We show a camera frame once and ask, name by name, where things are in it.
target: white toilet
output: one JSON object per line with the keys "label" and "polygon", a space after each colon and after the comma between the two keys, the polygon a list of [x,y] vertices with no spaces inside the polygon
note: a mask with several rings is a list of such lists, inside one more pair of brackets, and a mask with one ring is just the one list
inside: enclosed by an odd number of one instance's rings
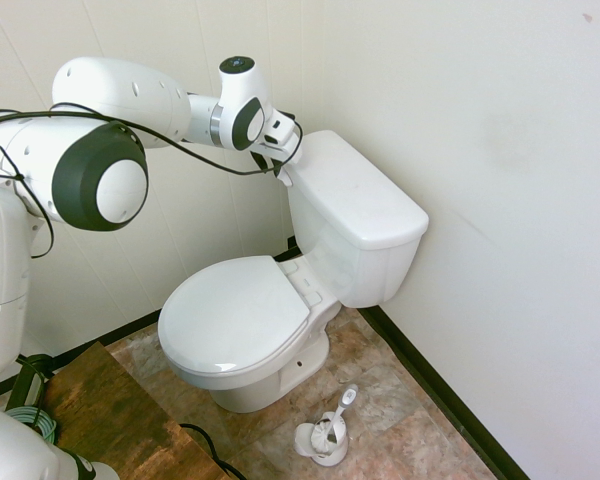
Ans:
{"label": "white toilet", "polygon": [[176,374],[227,410],[264,408],[313,375],[329,353],[325,326],[342,304],[395,295],[427,214],[331,131],[312,133],[286,169],[303,256],[217,263],[169,297],[158,336]]}

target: wooden platform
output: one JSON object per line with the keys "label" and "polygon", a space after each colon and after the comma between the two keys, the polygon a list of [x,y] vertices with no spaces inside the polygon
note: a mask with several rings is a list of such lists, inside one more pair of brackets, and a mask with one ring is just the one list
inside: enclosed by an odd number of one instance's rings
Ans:
{"label": "wooden platform", "polygon": [[229,480],[100,344],[49,381],[43,408],[58,422],[59,447],[121,480]]}

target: toilet brush handle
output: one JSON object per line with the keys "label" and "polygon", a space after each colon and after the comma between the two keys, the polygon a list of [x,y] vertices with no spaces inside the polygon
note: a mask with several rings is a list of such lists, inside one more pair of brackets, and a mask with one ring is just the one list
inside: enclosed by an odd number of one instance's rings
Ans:
{"label": "toilet brush handle", "polygon": [[358,395],[358,386],[352,383],[351,385],[349,385],[346,388],[346,390],[340,397],[340,400],[338,400],[338,408],[336,409],[336,413],[333,415],[333,417],[331,417],[331,420],[329,421],[327,433],[331,433],[331,430],[333,430],[333,425],[335,424],[335,422],[338,421],[338,419],[340,418],[340,415],[342,415],[342,412],[344,412],[345,408],[349,408],[351,406],[353,401],[356,399],[357,395]]}
{"label": "toilet brush handle", "polygon": [[344,391],[344,393],[340,397],[340,400],[338,400],[338,406],[341,407],[342,409],[350,407],[357,396],[358,396],[358,386],[356,384],[352,383]]}

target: toilet tank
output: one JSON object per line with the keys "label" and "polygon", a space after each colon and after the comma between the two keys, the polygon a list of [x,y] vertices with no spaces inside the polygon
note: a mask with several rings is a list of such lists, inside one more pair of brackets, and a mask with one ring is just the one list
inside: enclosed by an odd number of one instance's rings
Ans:
{"label": "toilet tank", "polygon": [[285,166],[300,250],[340,302],[370,307],[393,297],[429,217],[407,194],[332,131],[306,135]]}

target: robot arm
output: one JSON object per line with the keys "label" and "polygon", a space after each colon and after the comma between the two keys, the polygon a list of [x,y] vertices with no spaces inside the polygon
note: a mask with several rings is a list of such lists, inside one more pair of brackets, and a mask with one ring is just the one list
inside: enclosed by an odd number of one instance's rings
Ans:
{"label": "robot arm", "polygon": [[[248,57],[231,57],[220,64],[219,72],[218,99],[187,94],[175,80],[142,65],[77,58],[58,71],[53,101],[138,123],[176,142],[248,149],[278,161],[289,158],[299,141],[294,122],[271,106],[257,64]],[[156,137],[136,133],[147,148],[165,146]]]}
{"label": "robot arm", "polygon": [[[220,75],[216,99],[187,94],[141,65],[78,58],[56,75],[51,114],[0,110],[0,372],[21,348],[31,215],[86,230],[124,227],[147,196],[144,148],[165,146],[164,139],[298,160],[295,123],[271,106],[255,62],[232,57]],[[18,460],[28,458],[40,469]],[[94,468],[116,478],[106,466]],[[30,478],[77,478],[75,462],[0,413],[0,480]]]}

